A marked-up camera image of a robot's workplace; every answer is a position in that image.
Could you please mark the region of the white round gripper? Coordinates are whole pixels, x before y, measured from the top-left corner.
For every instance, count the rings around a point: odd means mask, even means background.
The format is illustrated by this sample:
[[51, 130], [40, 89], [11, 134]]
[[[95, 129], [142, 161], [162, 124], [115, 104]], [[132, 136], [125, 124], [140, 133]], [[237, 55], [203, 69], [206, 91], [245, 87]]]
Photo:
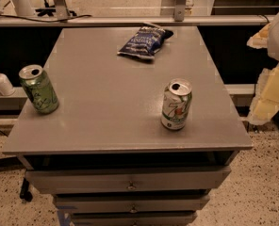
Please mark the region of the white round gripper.
[[[279, 61], [279, 12], [271, 23], [263, 26], [248, 39], [247, 45], [255, 49], [268, 47], [268, 55]], [[263, 125], [278, 111], [279, 63], [274, 69], [264, 69], [259, 75], [247, 121], [252, 125]]]

